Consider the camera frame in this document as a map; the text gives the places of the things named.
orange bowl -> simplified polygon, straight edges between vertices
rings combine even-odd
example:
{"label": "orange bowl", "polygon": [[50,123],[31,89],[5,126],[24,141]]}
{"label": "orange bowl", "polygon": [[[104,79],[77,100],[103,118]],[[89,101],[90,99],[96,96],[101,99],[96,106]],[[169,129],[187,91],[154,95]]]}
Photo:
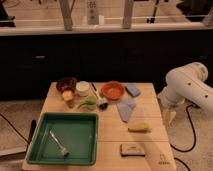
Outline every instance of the orange bowl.
{"label": "orange bowl", "polygon": [[101,93],[109,100],[120,99],[124,92],[123,85],[117,81],[110,81],[101,88]]}

cup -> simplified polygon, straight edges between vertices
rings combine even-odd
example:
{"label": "cup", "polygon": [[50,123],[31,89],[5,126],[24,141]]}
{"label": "cup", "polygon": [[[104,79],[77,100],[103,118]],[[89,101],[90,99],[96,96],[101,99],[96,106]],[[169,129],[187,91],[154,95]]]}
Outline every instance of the cup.
{"label": "cup", "polygon": [[90,84],[86,81],[80,81],[76,84],[76,92],[80,97],[88,96]]}

black cable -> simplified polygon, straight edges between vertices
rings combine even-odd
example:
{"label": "black cable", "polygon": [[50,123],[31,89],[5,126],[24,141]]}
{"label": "black cable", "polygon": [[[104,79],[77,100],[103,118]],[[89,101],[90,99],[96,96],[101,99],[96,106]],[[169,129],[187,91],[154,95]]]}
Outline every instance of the black cable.
{"label": "black cable", "polygon": [[0,113],[0,116],[7,121],[7,123],[15,130],[15,132],[28,144],[28,140],[13,126],[13,124],[4,116]]}
{"label": "black cable", "polygon": [[196,145],[196,142],[197,142],[196,132],[195,132],[195,129],[194,129],[194,125],[193,125],[193,123],[192,123],[192,120],[191,120],[190,113],[189,113],[189,108],[191,108],[191,107],[194,107],[194,105],[191,104],[191,105],[188,105],[188,106],[186,107],[186,113],[187,113],[187,115],[188,115],[188,119],[189,119],[190,125],[191,125],[191,127],[192,127],[192,132],[193,132],[193,137],[194,137],[194,142],[193,142],[192,147],[190,147],[189,149],[186,149],[186,150],[182,150],[182,149],[179,149],[179,148],[175,147],[174,145],[170,144],[170,146],[171,146],[173,149],[175,149],[175,150],[177,150],[177,151],[179,151],[179,152],[182,152],[182,153],[186,153],[186,152],[192,151],[192,150],[194,149],[195,145]]}
{"label": "black cable", "polygon": [[73,8],[74,8],[74,5],[75,5],[75,0],[72,1],[72,5],[71,5],[71,7],[70,7],[70,13],[72,13],[72,10],[73,10]]}
{"label": "black cable", "polygon": [[189,166],[185,162],[183,162],[181,159],[179,159],[177,157],[175,157],[174,159],[177,160],[177,161],[179,161],[180,163],[182,163],[187,168],[188,171],[191,171],[191,169],[189,168]]}

green tray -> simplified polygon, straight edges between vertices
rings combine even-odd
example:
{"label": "green tray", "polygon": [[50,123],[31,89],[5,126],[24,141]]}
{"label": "green tray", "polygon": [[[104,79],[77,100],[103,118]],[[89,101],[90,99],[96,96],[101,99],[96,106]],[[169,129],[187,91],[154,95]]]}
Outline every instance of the green tray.
{"label": "green tray", "polygon": [[[63,157],[52,130],[70,154]],[[44,113],[27,154],[30,164],[93,165],[96,161],[98,115]]]}

blue towel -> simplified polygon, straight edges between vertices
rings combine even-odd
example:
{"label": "blue towel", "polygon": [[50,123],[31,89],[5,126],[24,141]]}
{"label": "blue towel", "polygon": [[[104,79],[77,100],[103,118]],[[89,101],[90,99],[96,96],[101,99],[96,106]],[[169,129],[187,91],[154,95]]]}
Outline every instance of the blue towel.
{"label": "blue towel", "polygon": [[121,100],[120,102],[117,103],[118,112],[123,122],[129,121],[129,118],[135,107],[136,103],[131,98]]}

